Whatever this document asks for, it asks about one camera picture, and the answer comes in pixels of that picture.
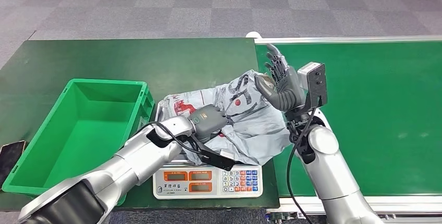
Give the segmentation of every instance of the scale keypad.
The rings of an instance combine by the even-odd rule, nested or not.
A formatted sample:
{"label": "scale keypad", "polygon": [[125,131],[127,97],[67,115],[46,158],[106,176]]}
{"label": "scale keypad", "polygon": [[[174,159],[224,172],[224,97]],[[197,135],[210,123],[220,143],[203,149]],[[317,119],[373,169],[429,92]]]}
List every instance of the scale keypad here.
{"label": "scale keypad", "polygon": [[223,193],[258,191],[258,170],[223,171]]}

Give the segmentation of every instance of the green table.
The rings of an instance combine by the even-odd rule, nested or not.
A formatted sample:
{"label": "green table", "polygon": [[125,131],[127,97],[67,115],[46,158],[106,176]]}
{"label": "green table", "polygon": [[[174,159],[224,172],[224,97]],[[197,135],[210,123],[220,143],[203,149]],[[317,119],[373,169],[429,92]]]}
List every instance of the green table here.
{"label": "green table", "polygon": [[[146,81],[156,102],[223,84],[257,70],[252,39],[26,41],[0,70],[0,144],[30,141],[72,78]],[[157,200],[152,181],[131,190],[126,208],[278,207],[273,163],[263,167],[259,198]],[[1,210],[29,199],[0,193]]]}
{"label": "green table", "polygon": [[[257,41],[256,53],[261,72],[267,72],[266,42],[296,69],[310,61],[326,65],[328,103],[321,110],[365,196],[382,196],[368,197],[378,203],[407,196],[395,198],[398,204],[438,199],[442,211],[442,41],[435,39],[442,40],[273,39]],[[289,153],[273,159],[281,198],[289,197]],[[292,168],[294,194],[315,196],[300,162]]]}
{"label": "green table", "polygon": [[[329,101],[323,111],[365,195],[440,197],[442,42],[404,40],[270,42],[296,68],[309,61],[326,64]],[[29,141],[71,78],[146,81],[159,101],[228,82],[249,69],[265,71],[266,40],[256,42],[255,48],[251,39],[26,41],[0,70],[0,144]],[[129,192],[121,209],[278,208],[278,192],[288,196],[287,158],[286,150],[263,167],[258,199],[159,201],[148,181]],[[313,198],[305,172],[293,164],[295,194]],[[0,193],[0,210],[18,210],[28,201]]]}

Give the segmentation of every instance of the black cable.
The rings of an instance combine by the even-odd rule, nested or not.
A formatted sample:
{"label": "black cable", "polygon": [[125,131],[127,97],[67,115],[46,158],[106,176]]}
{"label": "black cable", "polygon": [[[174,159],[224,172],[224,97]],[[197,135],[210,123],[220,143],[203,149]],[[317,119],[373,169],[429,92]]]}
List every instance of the black cable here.
{"label": "black cable", "polygon": [[135,132],[135,134],[133,134],[133,136],[135,136],[136,134],[140,133],[141,130],[143,130],[145,127],[150,126],[150,125],[157,125],[160,129],[162,129],[164,132],[166,132],[166,134],[170,135],[170,137],[172,137],[172,139],[174,139],[174,141],[176,141],[185,150],[188,150],[188,151],[193,152],[193,153],[198,154],[198,155],[203,155],[203,153],[201,153],[201,152],[199,152],[197,150],[193,150],[193,149],[187,147],[186,145],[184,145],[184,143],[182,141],[177,139],[177,137],[174,136],[174,134],[172,134],[172,132],[166,126],[164,126],[161,122],[159,122],[159,121],[150,121],[150,122],[146,123],[137,132]]}
{"label": "black cable", "polygon": [[300,143],[301,143],[301,139],[302,139],[302,137],[304,137],[304,135],[307,133],[307,130],[309,129],[310,124],[312,123],[312,120],[313,120],[313,116],[314,116],[314,114],[315,114],[315,111],[316,111],[316,108],[313,108],[313,110],[312,110],[312,112],[311,112],[311,114],[310,114],[310,117],[309,117],[307,123],[305,124],[304,129],[302,129],[301,134],[298,136],[298,139],[297,139],[296,142],[294,143],[293,149],[292,149],[291,152],[290,152],[289,160],[288,160],[288,163],[287,163],[287,187],[288,187],[288,189],[289,189],[290,196],[291,196],[291,198],[293,199],[294,204],[298,207],[299,211],[301,211],[301,213],[304,215],[305,219],[307,220],[307,222],[308,222],[309,224],[313,224],[312,220],[310,220],[310,218],[307,216],[307,214],[304,212],[304,210],[302,210],[301,206],[299,205],[299,203],[298,203],[298,202],[296,201],[296,199],[294,198],[293,192],[292,192],[292,190],[291,190],[291,185],[290,185],[290,167],[291,167],[291,161],[293,160],[294,152],[295,152],[296,149],[299,147],[299,145],[300,145]]}

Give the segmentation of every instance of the white plastic bag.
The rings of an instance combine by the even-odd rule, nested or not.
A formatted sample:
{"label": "white plastic bag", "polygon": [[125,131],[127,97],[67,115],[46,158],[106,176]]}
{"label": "white plastic bag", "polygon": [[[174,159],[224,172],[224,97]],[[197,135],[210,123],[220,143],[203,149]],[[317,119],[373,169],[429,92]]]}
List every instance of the white plastic bag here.
{"label": "white plastic bag", "polygon": [[[289,142],[282,113],[272,107],[254,84],[249,70],[228,84],[166,96],[158,103],[162,119],[176,115],[189,116],[197,108],[214,104],[234,122],[221,129],[220,135],[205,145],[221,155],[245,164],[263,165],[281,153]],[[186,151],[189,160],[201,164],[198,156]]]}

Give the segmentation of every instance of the robotic hand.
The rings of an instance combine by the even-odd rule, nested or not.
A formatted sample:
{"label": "robotic hand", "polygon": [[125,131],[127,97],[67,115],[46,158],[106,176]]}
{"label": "robotic hand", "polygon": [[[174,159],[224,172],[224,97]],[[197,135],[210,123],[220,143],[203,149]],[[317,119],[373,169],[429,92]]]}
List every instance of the robotic hand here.
{"label": "robotic hand", "polygon": [[19,223],[102,223],[121,196],[172,161],[182,148],[190,149],[183,141],[192,144],[193,152],[203,162],[230,170],[234,160],[216,154],[199,141],[206,140],[227,123],[226,115],[213,105],[196,110],[189,118],[176,116],[150,122],[109,161],[60,182],[23,207]]}
{"label": "robotic hand", "polygon": [[268,45],[267,49],[272,64],[266,63],[266,67],[272,74],[275,90],[259,76],[255,77],[255,84],[269,103],[286,116],[290,141],[294,143],[287,182],[295,204],[305,215],[290,187],[289,172],[294,153],[300,158],[323,203],[328,223],[383,223],[359,190],[335,135],[324,127],[321,118],[315,116],[316,108],[327,103],[324,64],[308,63],[296,72],[275,46]]}

